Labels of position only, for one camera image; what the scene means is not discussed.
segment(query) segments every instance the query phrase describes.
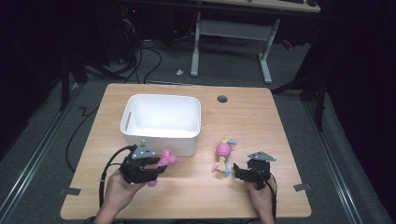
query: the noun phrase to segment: pink toy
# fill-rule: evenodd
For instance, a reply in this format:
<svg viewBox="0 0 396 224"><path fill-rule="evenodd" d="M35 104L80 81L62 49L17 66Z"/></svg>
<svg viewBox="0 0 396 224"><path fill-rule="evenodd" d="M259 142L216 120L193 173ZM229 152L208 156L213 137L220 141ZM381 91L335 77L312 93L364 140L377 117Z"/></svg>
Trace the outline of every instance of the pink toy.
<svg viewBox="0 0 396 224"><path fill-rule="evenodd" d="M225 163L227 159L231 156L232 148L231 145L235 145L235 141L232 136L225 137L216 148L216 156L218 156L219 161L213 166L212 172L216 170L224 172L225 176L229 176L231 171Z"/></svg>
<svg viewBox="0 0 396 224"><path fill-rule="evenodd" d="M176 163L177 163L177 156L172 155L171 150L165 149L161 155L160 160L154 166L154 168L158 168L159 166L164 166L164 165L173 165ZM148 186L151 188L153 188L156 185L157 185L157 180L148 182Z"/></svg>

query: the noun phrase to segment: gray carpet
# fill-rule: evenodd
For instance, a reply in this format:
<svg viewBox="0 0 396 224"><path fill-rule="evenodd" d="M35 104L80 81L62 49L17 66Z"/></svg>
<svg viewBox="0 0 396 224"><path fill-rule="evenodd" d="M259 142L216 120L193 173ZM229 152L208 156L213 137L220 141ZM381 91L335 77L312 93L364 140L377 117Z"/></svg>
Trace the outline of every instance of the gray carpet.
<svg viewBox="0 0 396 224"><path fill-rule="evenodd" d="M309 50L308 45L289 50L279 45L273 45L268 57L273 84L265 85L257 61L261 43L253 42L239 46L234 43L237 40L230 41L233 41L233 44L223 43L216 50L209 49L216 47L216 43L206 46L203 44L198 77L189 75L191 67L191 45L188 45L189 42L178 42L180 45L187 46L174 45L172 48L147 42L145 47L154 46L151 49L155 49L162 55L160 66L150 74L148 82L274 89L293 80L301 61ZM140 83L143 81L143 76L160 60L159 55L149 49L143 49L142 53L142 63L138 68ZM183 70L184 75L177 76L178 69ZM134 74L130 82L136 83L136 81ZM66 146L77 126L85 119L82 116L83 109L80 107L86 107L86 113L93 111L99 106L106 85L110 82L115 82L115 80L90 76L88 83L78 88L80 93L64 115L64 121L60 128L53 134L46 156L17 206L15 209L11 209L12 213L10 213L7 223L81 223L81 220L62 220L60 217L64 195L60 195L59 192L61 188L69 187L73 178L65 161ZM312 207L312 215L307 218L278 218L276 223L352 223L326 165L316 127L312 124L309 113L306 112L306 104L300 101L297 93L297 91L287 91L274 97L301 178L304 183L312 187L306 192ZM60 97L61 88L58 84L49 99L33 114L19 141L0 162L0 179L2 180L0 202L6 200L18 176L39 146L46 130L58 115L61 105ZM83 123L70 144L69 160L73 167L78 164L93 120L94 116L91 116ZM353 155L341 125L334 115L329 98L326 99L323 125L323 134L328 140L337 165L357 205L361 223L391 223L359 162ZM241 220L228 221L240 223ZM136 221L136 223L153 223L153 221ZM165 223L165 221L160 220L156 223Z"/></svg>

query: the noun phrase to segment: desk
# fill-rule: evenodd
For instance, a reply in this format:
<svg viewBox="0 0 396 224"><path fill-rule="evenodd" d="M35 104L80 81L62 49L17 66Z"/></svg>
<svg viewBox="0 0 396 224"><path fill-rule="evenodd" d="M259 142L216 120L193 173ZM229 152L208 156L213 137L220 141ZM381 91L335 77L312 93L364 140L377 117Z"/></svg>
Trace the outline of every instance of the desk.
<svg viewBox="0 0 396 224"><path fill-rule="evenodd" d="M300 12L320 12L320 7L311 7L306 2L303 4L296 4L278 0L254 0L254 1L241 1L241 0L202 0L204 3L216 3L225 5L237 5L240 7L264 7L281 10L291 10ZM262 53L259 54L259 62L262 68L262 75L266 84L271 84L271 74L268 69L267 57L270 52L270 48L274 42L276 31L280 19L275 19L273 25L253 25L238 22L227 22L227 21L212 21L212 20L201 20L201 13L198 12L197 20L195 25L195 45L192 53L191 61L191 75L193 77L198 76L199 67L199 41L200 35L217 35L225 37L245 38L253 40L265 41L265 46Z"/></svg>
<svg viewBox="0 0 396 224"><path fill-rule="evenodd" d="M255 217L243 181L221 172L212 173L217 144L232 135L237 144L227 164L247 168L248 154L264 151L276 158L271 172L276 177L277 216L308 217L311 208L301 184L271 92L264 88L110 84L92 125L86 146L73 177L71 188L78 196L67 195L62 218L84 219L99 209L99 179L110 157L126 146L120 120L128 99L138 93L174 94L196 97L202 106L202 128L196 152L178 157L167 168L155 188L144 187L118 218L240 218ZM218 102L219 95L228 97ZM122 162L119 155L114 162ZM118 167L112 166L107 176Z"/></svg>

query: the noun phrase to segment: white container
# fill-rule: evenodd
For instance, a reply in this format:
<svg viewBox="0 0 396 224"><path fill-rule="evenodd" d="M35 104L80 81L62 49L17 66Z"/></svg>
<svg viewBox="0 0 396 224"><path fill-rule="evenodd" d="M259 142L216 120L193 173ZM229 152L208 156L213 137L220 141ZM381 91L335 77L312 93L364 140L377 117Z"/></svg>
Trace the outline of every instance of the white container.
<svg viewBox="0 0 396 224"><path fill-rule="evenodd" d="M120 129L129 146L142 140L157 155L195 153L201 131L201 103L190 96L137 94L125 107Z"/></svg>

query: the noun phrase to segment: human hand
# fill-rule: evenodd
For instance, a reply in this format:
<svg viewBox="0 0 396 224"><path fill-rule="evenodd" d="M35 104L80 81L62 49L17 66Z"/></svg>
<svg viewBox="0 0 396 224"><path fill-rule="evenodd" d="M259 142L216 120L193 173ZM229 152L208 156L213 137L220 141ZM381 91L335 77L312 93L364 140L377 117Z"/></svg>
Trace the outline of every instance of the human hand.
<svg viewBox="0 0 396 224"><path fill-rule="evenodd" d="M116 215L124 209L132 200L134 195L146 183L128 184L120 170L117 170L107 180L105 200L93 223L109 224Z"/></svg>
<svg viewBox="0 0 396 224"><path fill-rule="evenodd" d="M275 189L275 180L271 177L268 180L272 189ZM273 216L273 193L268 186L263 189L256 189L256 183L247 182L247 189L250 194L250 200L256 210L262 224L273 224L275 219Z"/></svg>

